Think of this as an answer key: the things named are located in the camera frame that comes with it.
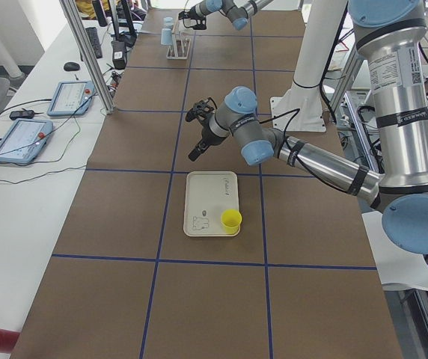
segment white desk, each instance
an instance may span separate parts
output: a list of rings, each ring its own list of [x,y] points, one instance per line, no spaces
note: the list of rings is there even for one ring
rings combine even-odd
[[[85,22],[85,25],[95,26],[97,22]],[[102,72],[108,69],[106,63],[111,64],[112,54],[110,36],[103,36],[106,29],[98,29],[103,42],[103,58],[98,60]],[[68,61],[79,63],[80,71],[65,72],[63,65]],[[33,99],[51,98],[57,84],[75,80],[74,74],[80,80],[90,78],[66,25],[8,107]],[[45,112],[48,103],[23,107]],[[105,115],[101,112],[102,107],[99,97],[95,96],[88,112],[77,117],[81,133],[61,161],[26,168],[0,165],[0,179],[18,181],[49,171],[85,165],[103,125]],[[0,137],[12,124],[8,115],[9,111],[0,117]],[[64,120],[53,121],[58,126]],[[54,133],[37,160],[59,158],[76,131],[77,126],[70,120]],[[0,328],[21,330],[83,173],[83,170],[67,171],[19,185],[0,183]]]

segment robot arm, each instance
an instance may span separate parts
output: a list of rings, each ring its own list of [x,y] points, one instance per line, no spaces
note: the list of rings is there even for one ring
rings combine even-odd
[[[418,51],[427,31],[424,4],[350,0],[349,12],[357,50],[369,63],[384,175],[285,138],[277,129],[263,129],[254,115],[257,100],[247,88],[234,89],[217,111],[200,120],[203,139],[189,158],[195,160],[231,133],[248,164],[275,155],[337,190],[358,195],[383,211],[382,226],[393,243],[428,254],[428,108]]]
[[[203,0],[193,6],[189,11],[179,14],[179,20],[192,19],[196,21],[194,30],[206,30],[206,17],[211,13],[222,10],[224,15],[232,22],[236,30],[241,30],[248,24],[248,19],[253,17],[260,9],[274,0],[249,0],[242,7],[237,7],[233,0]]]

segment computer mouse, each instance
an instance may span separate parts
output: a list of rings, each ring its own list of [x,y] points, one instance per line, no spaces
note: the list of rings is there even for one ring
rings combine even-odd
[[[77,71],[79,68],[79,64],[76,62],[67,62],[63,66],[64,71]]]

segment tablet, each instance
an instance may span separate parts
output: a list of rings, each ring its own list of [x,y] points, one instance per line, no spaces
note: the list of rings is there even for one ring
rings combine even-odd
[[[50,120],[17,119],[0,142],[0,163],[28,165],[43,149],[52,129]]]
[[[84,114],[91,104],[93,94],[94,84],[91,81],[60,82],[47,114],[52,117]]]

